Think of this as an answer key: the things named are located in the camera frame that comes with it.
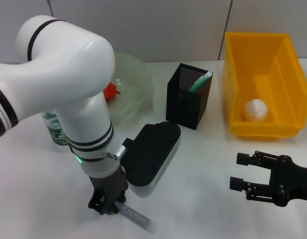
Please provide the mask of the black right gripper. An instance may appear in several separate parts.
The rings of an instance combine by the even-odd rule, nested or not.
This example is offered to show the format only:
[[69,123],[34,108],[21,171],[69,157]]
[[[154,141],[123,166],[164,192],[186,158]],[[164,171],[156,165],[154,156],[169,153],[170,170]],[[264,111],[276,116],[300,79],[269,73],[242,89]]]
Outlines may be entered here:
[[307,168],[296,165],[291,157],[255,151],[253,155],[238,153],[236,163],[271,168],[269,185],[230,177],[230,189],[244,191],[247,200],[280,207],[285,207],[293,199],[307,201]]

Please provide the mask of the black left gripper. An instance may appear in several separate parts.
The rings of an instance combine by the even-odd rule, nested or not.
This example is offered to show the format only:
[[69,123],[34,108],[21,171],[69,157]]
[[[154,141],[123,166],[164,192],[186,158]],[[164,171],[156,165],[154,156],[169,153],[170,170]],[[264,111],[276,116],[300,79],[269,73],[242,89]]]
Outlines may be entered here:
[[122,169],[115,170],[111,175],[103,178],[90,177],[94,187],[92,198],[88,203],[88,208],[103,215],[117,214],[119,212],[118,203],[125,203],[125,193],[128,189],[125,172]]

